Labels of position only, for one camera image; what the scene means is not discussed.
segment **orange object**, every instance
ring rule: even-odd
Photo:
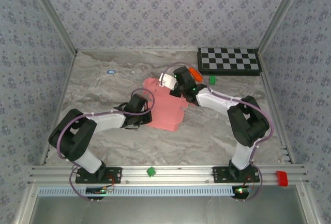
[[[197,70],[195,70],[193,67],[190,67],[189,71],[197,82],[202,82],[202,76],[200,76]]]

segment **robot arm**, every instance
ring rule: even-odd
[[[197,106],[228,114],[233,135],[237,140],[235,153],[229,162],[229,170],[235,179],[242,180],[242,177],[245,176],[245,169],[250,166],[254,144],[265,135],[269,129],[269,123],[257,110],[234,100],[248,102],[260,108],[256,100],[251,96],[241,99],[214,90],[210,92],[206,85],[195,83],[194,78],[185,66],[176,69],[174,77],[165,74],[160,86],[170,88],[171,95],[183,96],[188,102]]]
[[[142,113],[146,110],[147,100],[138,94],[134,94],[129,102],[122,103],[112,109],[111,112]],[[83,115],[83,113],[77,109],[72,109],[67,113],[49,136],[49,143],[53,147],[56,148],[58,137],[67,124],[80,115]],[[88,149],[92,135],[110,128],[128,128],[131,125],[139,127],[151,121],[152,115],[150,112],[139,116],[111,113],[102,116],[83,117],[65,131],[60,144],[60,152],[66,159],[93,174],[96,181],[100,181],[104,176],[106,165]]]

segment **black mounting plate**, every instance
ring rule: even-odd
[[[111,178],[107,176],[112,176],[114,178],[115,184],[121,183],[122,178],[122,168],[121,167],[106,167],[104,176],[100,181],[97,181],[93,174],[88,173],[84,169],[78,169],[76,175],[76,184],[111,184]]]
[[[236,181],[229,173],[228,166],[215,166],[213,167],[212,175],[214,177],[214,183],[245,183],[246,178],[250,176],[254,183],[260,182],[259,172],[258,170],[250,166],[245,169],[245,175],[242,177],[242,180]]]

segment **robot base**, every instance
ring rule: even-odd
[[[77,171],[76,184],[111,184],[112,178],[115,184],[121,183],[122,168],[121,167],[105,167],[103,170],[104,174],[98,177],[96,173],[90,174],[83,168]]]
[[[258,170],[253,166],[248,166],[247,168],[238,171],[236,177],[230,174],[230,167],[227,166],[216,166],[213,167],[213,177],[214,183],[245,183],[247,177],[251,177],[254,183],[260,182],[260,177]]]

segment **marble surface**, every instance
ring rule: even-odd
[[[72,69],[60,120],[73,108],[82,112],[103,112],[128,101],[131,92],[148,77],[158,78],[172,62],[197,66],[196,52],[85,52]],[[107,74],[107,70],[117,74]],[[253,96],[269,113],[261,79],[217,77],[213,89],[232,96]],[[189,106],[178,131],[141,126],[138,130],[110,129],[94,134],[89,148],[107,165],[212,165],[227,164],[234,154],[227,115]],[[255,154],[256,163],[275,164],[281,157],[277,134]],[[48,165],[64,165],[51,148]]]

